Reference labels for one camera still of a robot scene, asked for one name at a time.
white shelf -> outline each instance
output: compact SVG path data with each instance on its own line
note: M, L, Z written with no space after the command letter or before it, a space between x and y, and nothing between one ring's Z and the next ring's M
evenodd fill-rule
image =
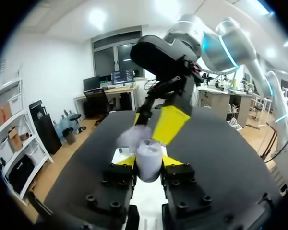
M43 165L47 161L47 159L48 159L48 157L45 155L44 158L42 159L42 161L39 163L39 165L34 167L29 178L27 179L27 182L24 184L24 187L19 194L20 199L24 198L24 195L25 195L28 187L30 186L31 182L33 181L33 179L36 176L36 174L38 173L38 171L43 167Z
M23 203L24 205L27 205L27 204L19 197L19 194L14 191L13 187L5 180L5 178L4 178L4 182L5 182L6 186L8 187L10 193L12 193L12 195L14 195L21 203Z
M36 138L36 136L33 134L31 137L29 137L29 139L27 139L22 148L20 150L18 150L17 152L15 152L12 156L12 158L7 162L7 164L4 166L3 170L2 170L2 176L4 177L6 172L9 170L10 166L13 164L13 162L16 160L16 158L19 156L19 154L25 149L25 147L27 147L34 139Z
M18 113L16 113L14 116L12 116L10 119L8 119L6 122L3 123L2 126L0 126L0 133L10 124L12 123L14 120L16 120L17 118L19 118L21 115L25 114L26 110L21 110Z
M3 93L5 90L11 89L14 86L18 85L21 80L22 80L21 78L16 78L3 84L2 86L0 86L0 93Z

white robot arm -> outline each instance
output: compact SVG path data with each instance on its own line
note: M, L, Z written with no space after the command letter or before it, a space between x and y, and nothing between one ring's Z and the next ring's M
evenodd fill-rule
M266 75L263 73L252 42L235 20L226 18L215 31L212 31L200 18L194 15L184 15L164 37L164 40L170 44L175 39L185 43L197 57L202 57L210 72L222 74L221 71L230 68L233 68L232 72L234 72L239 66L245 65L253 77L261 98L272 100L273 115L277 126L276 152L288 150L288 107L278 78L272 71ZM282 172L288 183L288 165L279 165L282 165Z

monitor screen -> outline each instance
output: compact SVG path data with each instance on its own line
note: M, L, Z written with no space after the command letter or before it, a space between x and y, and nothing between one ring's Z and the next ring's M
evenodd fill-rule
M83 91L88 91L92 89L100 88L100 78L99 76L87 78L83 80Z
M112 85L133 82L133 70L126 69L111 73Z

shelving unit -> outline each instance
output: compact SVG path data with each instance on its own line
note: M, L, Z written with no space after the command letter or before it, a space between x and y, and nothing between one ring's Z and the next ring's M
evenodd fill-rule
M24 188L23 188L22 191L20 192L19 197L20 197L21 199L24 198L24 195L25 195L28 187L30 186L30 183L33 181L34 177L36 176L36 174L38 173L38 171L43 167L43 165L45 164L45 162L46 162L47 160L48 160L48 157L45 156L45 157L42 159L42 161L41 161L38 165L36 165L36 166L34 167L33 171L31 172L31 174L30 174L30 176L29 176L29 178L28 178L28 180L27 180L27 182L24 184Z
M2 168L2 177L4 178L4 181L12 195L17 197L24 205L26 203L24 202L25 193L30 186L31 182L33 181L34 177L38 173L38 171L43 167L45 162L49 160L50 162L53 162L53 159L47 152L45 146L43 145L43 142L41 141L39 135L37 134L37 131L35 129L31 114L29 112L29 107L26 106L24 101L24 95L22 93L23 91L23 82L21 78L16 78L2 86L0 86L0 102L4 101L6 98L6 94L14 89L15 87L18 87L18 94L22 95L22 105L23 109L16 114L14 114L12 117L10 117L4 124L0 126L0 138L7 136L8 129L14 126L14 122L18 119L24 119L25 126L28 129L28 132L31 134L31 136L23 141L23 146L20 150L15 152L13 156L6 162L5 166ZM26 147L28 147L31 143L35 143L37 145L37 148L41 148L42 153L44 157L42 158L41 162L38 165L35 165L33 171L31 172L30 176L27 178L26 183L24 184L22 190L20 193L17 193L14 191L13 186L9 183L8 177L9 172L11 168L17 163L18 160L21 159L21 154L24 154L24 150Z
M12 158L7 162L7 164L4 166L3 170L2 170L2 176L5 176L6 172L9 170L9 168L11 167L11 165L13 164L13 162L16 160L16 158L22 153L22 151L25 149L25 147L27 147L34 139L36 139L35 134L32 135L28 140L26 140L23 144L23 147L15 152L12 156Z
M0 86L0 94L2 94L5 91L7 91L7 90L19 85L21 81L22 81L21 78L16 78L14 80L11 80L11 81L3 84L2 86Z
M14 120L16 120L17 118L19 118L20 116L24 115L25 113L27 113L26 110L22 110L19 111L18 113L16 113L14 116L12 116L9 120L7 120L6 122L4 122L4 124L2 126L0 126L0 133L5 130L9 124L11 124Z

window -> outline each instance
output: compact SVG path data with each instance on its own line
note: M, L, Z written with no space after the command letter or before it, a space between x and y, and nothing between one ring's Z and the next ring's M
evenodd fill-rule
M132 46L135 43L124 44L121 46L117 46L117 53L118 53L118 65L119 69L133 69L135 72L135 77L142 77L143 76L143 68L135 64L130 59L130 51Z
M113 48L100 50L94 53L94 67L96 76L110 75L115 71Z
M95 76L108 76L113 71L132 69L135 77L143 77L143 68L130 59L132 46L141 32L129 32L93 42Z

